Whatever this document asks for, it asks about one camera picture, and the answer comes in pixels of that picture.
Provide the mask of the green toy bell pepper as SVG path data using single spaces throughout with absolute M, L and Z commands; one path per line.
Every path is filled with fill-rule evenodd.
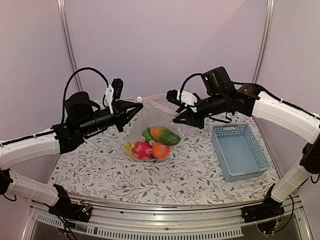
M 152 135 L 150 133 L 150 130 L 151 130 L 151 128 L 147 127 L 142 132 L 142 136 L 145 138 L 146 142 L 149 142 L 149 141 L 153 140 L 153 137 L 152 137 Z

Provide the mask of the green orange toy mango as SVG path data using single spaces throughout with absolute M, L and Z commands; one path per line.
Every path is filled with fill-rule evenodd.
M 164 126 L 151 128 L 150 134 L 153 139 L 167 146 L 175 146 L 181 141 L 181 137 L 179 135 Z

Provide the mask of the yellow toy bananas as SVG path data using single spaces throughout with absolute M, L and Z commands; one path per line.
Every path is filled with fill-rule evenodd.
M 127 156 L 132 157 L 134 154 L 135 143 L 132 141 L 124 142 L 124 152 Z

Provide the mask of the clear zip top bag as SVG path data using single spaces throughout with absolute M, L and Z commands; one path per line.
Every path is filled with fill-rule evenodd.
M 136 115 L 123 144 L 125 155 L 141 162 L 167 159 L 182 142 L 185 133 L 182 127 L 173 123 L 178 113 L 165 105 L 167 102 L 163 94 L 138 96 L 135 101 L 143 104 L 143 108 Z

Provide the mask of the red toy apple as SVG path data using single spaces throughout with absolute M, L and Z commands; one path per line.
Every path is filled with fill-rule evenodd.
M 133 156 L 138 160 L 148 160 L 152 156 L 152 146 L 148 142 L 137 141 L 133 149 Z

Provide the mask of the orange toy orange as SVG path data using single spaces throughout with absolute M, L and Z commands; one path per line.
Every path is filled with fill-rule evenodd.
M 171 147 L 164 145 L 160 142 L 156 142 L 155 145 L 151 147 L 152 156 L 157 160 L 164 160 L 168 157 Z

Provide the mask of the light blue plastic basket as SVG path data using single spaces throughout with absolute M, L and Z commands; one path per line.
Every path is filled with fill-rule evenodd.
M 263 175 L 270 163 L 248 124 L 221 124 L 212 128 L 212 145 L 227 183 Z

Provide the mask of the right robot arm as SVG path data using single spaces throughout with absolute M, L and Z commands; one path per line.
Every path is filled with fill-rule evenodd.
M 201 77 L 208 97 L 200 99 L 195 93 L 185 91 L 186 81 L 180 89 L 169 90 L 166 99 L 179 107 L 174 123 L 203 129 L 205 118 L 240 113 L 274 123 L 306 140 L 300 162 L 269 189 L 265 202 L 258 208 L 262 218 L 269 218 L 278 210 L 278 203 L 320 172 L 319 115 L 276 97 L 259 84 L 232 81 L 223 66 L 188 78 L 196 76 Z

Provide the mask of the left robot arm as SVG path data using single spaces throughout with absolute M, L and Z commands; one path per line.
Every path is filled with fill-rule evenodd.
M 62 186 L 48 185 L 25 177 L 11 167 L 36 158 L 62 155 L 77 149 L 85 140 L 111 126 L 119 132 L 143 108 L 142 103 L 114 100 L 101 108 L 85 91 L 74 93 L 63 102 L 67 119 L 42 132 L 0 143 L 0 193 L 44 203 L 63 216 L 74 213 L 74 205 Z

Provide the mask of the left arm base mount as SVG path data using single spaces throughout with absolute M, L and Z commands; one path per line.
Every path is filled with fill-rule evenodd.
M 84 200 L 74 203 L 62 186 L 54 184 L 53 187 L 57 190 L 58 201 L 55 205 L 48 207 L 48 212 L 67 220 L 88 223 L 92 214 L 92 205 Z

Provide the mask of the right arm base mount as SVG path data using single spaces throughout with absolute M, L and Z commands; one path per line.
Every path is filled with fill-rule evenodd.
M 285 210 L 282 203 L 271 198 L 273 184 L 266 192 L 262 203 L 241 208 L 241 217 L 245 223 L 258 222 L 258 230 L 264 235 L 271 235 L 277 231 Z

